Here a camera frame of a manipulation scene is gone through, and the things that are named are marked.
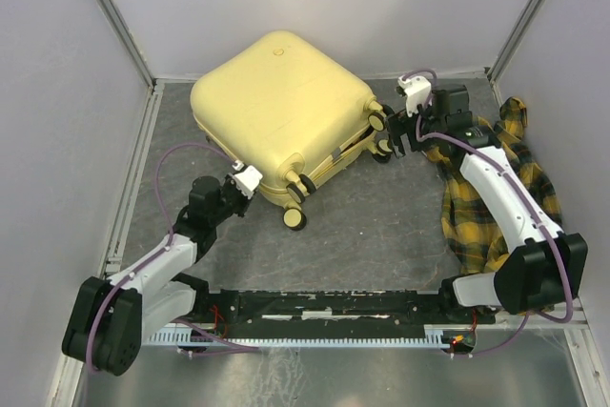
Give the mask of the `yellow suitcase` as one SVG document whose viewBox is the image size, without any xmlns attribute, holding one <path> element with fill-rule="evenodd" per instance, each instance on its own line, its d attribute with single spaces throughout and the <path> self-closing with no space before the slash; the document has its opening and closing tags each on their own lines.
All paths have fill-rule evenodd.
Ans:
<svg viewBox="0 0 610 407">
<path fill-rule="evenodd" d="M 190 95 L 198 127 L 230 158 L 262 175 L 259 191 L 293 231 L 302 206 L 363 152 L 392 150 L 378 137 L 390 111 L 372 89 L 304 39 L 273 31 L 199 78 Z"/>
</svg>

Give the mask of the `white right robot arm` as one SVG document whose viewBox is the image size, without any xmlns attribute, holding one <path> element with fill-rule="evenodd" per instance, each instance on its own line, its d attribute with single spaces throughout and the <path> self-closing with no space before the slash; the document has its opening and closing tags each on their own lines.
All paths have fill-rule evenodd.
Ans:
<svg viewBox="0 0 610 407">
<path fill-rule="evenodd" d="M 486 307 L 569 322 L 588 247 L 561 227 L 554 186 L 523 142 L 525 104 L 508 98 L 490 124 L 473 115 L 462 85 L 412 76 L 396 90 L 404 107 L 387 118 L 390 144 L 440 166 L 441 226 L 462 264 L 442 283 L 438 313 L 459 322 Z"/>
</svg>

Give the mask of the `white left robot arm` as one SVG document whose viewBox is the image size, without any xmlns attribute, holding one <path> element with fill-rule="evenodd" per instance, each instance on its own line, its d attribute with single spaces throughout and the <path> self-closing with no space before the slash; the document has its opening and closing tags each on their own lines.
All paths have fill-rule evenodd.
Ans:
<svg viewBox="0 0 610 407">
<path fill-rule="evenodd" d="M 262 180 L 252 166 L 224 180 L 198 177 L 170 232 L 150 252 L 106 279 L 80 286 L 61 352 L 89 368 L 115 376 L 133 364 L 142 344 L 185 316 L 199 321 L 211 309 L 206 283 L 185 275 L 217 239 L 217 228 L 244 216 Z"/>
</svg>

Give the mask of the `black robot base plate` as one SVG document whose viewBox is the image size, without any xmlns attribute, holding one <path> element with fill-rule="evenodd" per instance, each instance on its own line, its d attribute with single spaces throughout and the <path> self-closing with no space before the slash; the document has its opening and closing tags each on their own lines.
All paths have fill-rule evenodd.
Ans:
<svg viewBox="0 0 610 407">
<path fill-rule="evenodd" d="M 269 292 L 199 295 L 187 314 L 224 337 L 420 337 L 426 325 L 492 324 L 481 307 L 452 305 L 438 293 L 398 291 Z"/>
</svg>

